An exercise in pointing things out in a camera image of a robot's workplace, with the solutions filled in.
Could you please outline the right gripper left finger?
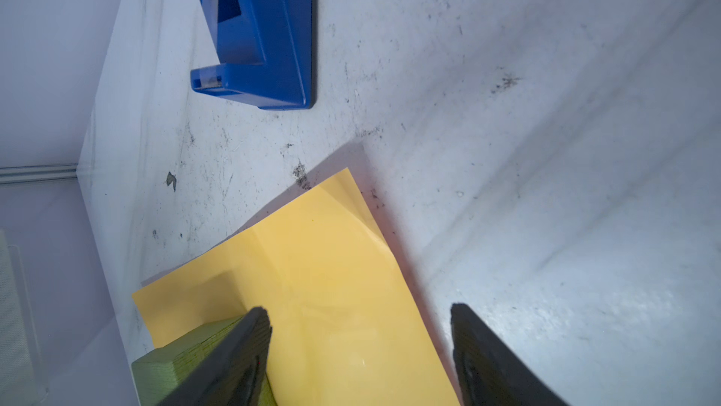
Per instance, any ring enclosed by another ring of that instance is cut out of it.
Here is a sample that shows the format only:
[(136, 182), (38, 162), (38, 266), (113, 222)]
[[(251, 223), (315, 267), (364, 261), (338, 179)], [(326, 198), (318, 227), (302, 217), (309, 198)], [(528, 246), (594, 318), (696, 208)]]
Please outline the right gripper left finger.
[(268, 312), (252, 308), (163, 405), (272, 405), (267, 376), (272, 326)]

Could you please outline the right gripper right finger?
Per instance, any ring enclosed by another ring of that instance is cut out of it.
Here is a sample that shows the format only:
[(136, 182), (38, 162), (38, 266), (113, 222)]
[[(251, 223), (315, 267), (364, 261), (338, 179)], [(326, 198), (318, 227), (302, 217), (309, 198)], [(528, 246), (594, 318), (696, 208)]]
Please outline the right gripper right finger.
[(466, 304), (451, 307), (454, 366), (465, 405), (564, 405)]

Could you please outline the yellow orange wrapping paper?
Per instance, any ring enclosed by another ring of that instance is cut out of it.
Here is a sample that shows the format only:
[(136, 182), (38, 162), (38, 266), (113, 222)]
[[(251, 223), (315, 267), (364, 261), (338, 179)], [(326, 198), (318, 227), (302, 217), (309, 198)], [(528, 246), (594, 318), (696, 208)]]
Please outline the yellow orange wrapping paper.
[(156, 347), (261, 306), (280, 405), (454, 405), (402, 271), (350, 171), (133, 295)]

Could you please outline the green gift box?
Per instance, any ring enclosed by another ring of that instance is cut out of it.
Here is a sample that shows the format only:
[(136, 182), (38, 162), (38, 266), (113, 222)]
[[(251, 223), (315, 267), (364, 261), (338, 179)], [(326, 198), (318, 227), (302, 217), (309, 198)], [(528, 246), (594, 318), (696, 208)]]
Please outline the green gift box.
[(131, 371), (140, 403), (163, 405), (161, 401), (199, 367), (244, 316), (203, 324), (134, 361)]

